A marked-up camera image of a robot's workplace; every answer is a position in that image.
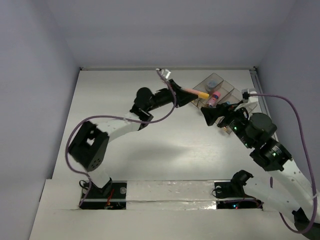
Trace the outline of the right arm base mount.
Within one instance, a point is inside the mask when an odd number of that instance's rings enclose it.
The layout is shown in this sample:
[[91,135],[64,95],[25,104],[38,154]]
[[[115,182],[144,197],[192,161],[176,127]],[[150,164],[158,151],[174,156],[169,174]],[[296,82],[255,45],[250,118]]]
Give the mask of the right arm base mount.
[[254,176],[245,171],[236,172],[229,181],[218,181],[214,183],[211,195],[217,199],[218,210],[239,210],[239,209],[263,209],[263,202],[249,196],[244,191],[247,181]]

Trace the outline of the pink cap glue bottle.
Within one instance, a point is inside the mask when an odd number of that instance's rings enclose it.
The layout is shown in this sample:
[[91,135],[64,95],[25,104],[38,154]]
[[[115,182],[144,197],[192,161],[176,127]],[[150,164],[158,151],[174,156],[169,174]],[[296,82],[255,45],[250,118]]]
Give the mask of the pink cap glue bottle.
[[209,98],[209,100],[206,102],[206,106],[209,108],[213,108],[216,106],[219,98],[221,96],[221,93],[219,91],[215,91],[211,97]]

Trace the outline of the orange highlighter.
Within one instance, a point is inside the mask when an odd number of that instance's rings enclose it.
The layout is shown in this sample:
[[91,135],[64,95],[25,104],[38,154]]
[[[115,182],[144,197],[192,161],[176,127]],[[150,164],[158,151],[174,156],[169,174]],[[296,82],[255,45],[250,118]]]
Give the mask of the orange highlighter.
[[194,94],[194,95],[199,95],[200,92],[198,90],[195,89],[191,89],[191,88],[181,88],[183,91]]

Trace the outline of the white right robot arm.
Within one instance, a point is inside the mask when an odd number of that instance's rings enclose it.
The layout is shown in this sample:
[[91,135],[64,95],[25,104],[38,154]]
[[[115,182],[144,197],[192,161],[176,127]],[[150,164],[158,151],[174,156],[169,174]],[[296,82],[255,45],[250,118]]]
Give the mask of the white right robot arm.
[[202,107],[206,124],[214,123],[219,128],[229,128],[251,149],[249,156],[267,172],[271,179],[278,180],[289,195],[278,193],[270,186],[259,183],[245,171],[236,172],[229,181],[215,184],[212,195],[218,199],[256,197],[271,205],[294,224],[293,232],[309,240],[320,238],[320,203],[314,182],[304,176],[289,151],[273,138],[277,126],[271,118],[261,112],[248,114],[242,104],[218,104]]

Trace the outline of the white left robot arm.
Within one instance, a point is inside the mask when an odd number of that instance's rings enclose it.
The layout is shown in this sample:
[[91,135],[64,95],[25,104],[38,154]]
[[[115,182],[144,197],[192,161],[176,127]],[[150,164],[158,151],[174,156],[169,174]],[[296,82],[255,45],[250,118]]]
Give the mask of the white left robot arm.
[[154,123],[150,113],[152,110],[167,104],[173,104],[174,108],[183,107],[198,98],[198,94],[181,88],[173,79],[165,83],[167,87],[156,93],[147,87],[140,88],[132,108],[124,116],[109,116],[108,121],[99,124],[92,123],[94,117],[91,116],[76,128],[77,133],[67,144],[66,154],[84,168],[84,174],[89,179],[87,187],[93,189],[97,196],[104,198],[112,190],[111,178],[105,170],[98,169],[111,141]]

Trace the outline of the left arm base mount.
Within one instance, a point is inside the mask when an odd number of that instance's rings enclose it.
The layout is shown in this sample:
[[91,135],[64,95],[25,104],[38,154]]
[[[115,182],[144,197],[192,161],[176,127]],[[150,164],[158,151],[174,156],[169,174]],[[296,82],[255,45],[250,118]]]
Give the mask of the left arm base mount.
[[80,180],[79,186],[82,188],[80,202],[83,203],[79,207],[82,210],[125,210],[127,208],[126,181],[110,179],[102,189],[93,184],[89,190],[89,182]]

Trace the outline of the yellow-orange highlighter cap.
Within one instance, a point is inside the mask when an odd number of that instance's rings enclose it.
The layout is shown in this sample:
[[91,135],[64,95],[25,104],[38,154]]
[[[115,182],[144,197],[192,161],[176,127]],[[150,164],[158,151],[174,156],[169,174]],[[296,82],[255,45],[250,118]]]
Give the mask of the yellow-orange highlighter cap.
[[200,93],[198,93],[198,97],[201,99],[208,99],[210,97],[210,95],[205,92],[200,92]]

